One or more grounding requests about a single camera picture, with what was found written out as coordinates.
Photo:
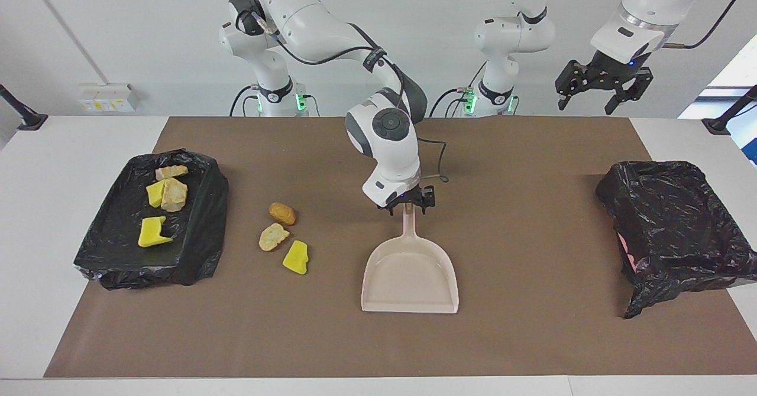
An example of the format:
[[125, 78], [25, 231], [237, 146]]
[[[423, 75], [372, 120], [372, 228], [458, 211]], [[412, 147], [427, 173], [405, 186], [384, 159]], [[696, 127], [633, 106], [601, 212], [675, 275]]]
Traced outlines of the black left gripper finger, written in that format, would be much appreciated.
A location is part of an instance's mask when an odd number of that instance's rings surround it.
[[621, 81], [614, 82], [612, 85], [614, 95], [605, 105], [605, 114], [608, 116], [612, 115], [625, 102], [640, 100], [647, 87], [652, 83], [652, 79], [654, 79], [654, 75], [651, 70], [639, 70], [630, 79], [632, 84], [627, 89], [623, 88]]
[[555, 89], [559, 95], [558, 108], [564, 111], [571, 97], [590, 90], [588, 80], [589, 66], [578, 60], [570, 60], [555, 80]]

